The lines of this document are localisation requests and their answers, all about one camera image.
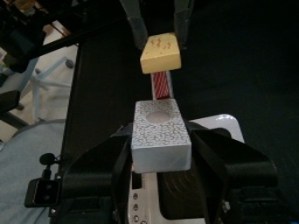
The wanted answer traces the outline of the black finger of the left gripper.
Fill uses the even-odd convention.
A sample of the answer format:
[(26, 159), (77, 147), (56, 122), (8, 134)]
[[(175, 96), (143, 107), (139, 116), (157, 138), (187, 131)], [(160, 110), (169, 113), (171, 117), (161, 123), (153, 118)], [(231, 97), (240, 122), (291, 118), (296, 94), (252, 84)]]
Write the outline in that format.
[(148, 39), (148, 33), (145, 28), (145, 22), (141, 16), (139, 0), (119, 0), (119, 1), (125, 11), (127, 21), (131, 25), (135, 46), (139, 50), (143, 50)]
[(173, 0), (173, 30), (181, 49), (187, 43), (192, 9), (193, 0)]

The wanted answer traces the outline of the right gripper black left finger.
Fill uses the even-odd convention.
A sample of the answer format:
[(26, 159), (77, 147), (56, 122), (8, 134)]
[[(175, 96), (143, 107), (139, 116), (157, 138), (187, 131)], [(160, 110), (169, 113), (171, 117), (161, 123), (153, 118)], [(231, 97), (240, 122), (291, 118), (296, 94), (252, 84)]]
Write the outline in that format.
[(128, 224), (131, 136), (128, 124), (64, 169), (50, 224)]

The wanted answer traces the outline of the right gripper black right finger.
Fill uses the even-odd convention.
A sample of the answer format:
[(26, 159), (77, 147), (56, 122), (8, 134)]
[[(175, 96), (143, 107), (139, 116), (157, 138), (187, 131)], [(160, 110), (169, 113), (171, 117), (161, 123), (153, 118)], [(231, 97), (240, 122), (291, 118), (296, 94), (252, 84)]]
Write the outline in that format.
[(207, 130), (191, 133), (207, 224), (277, 224), (281, 200), (267, 156), (240, 141)]

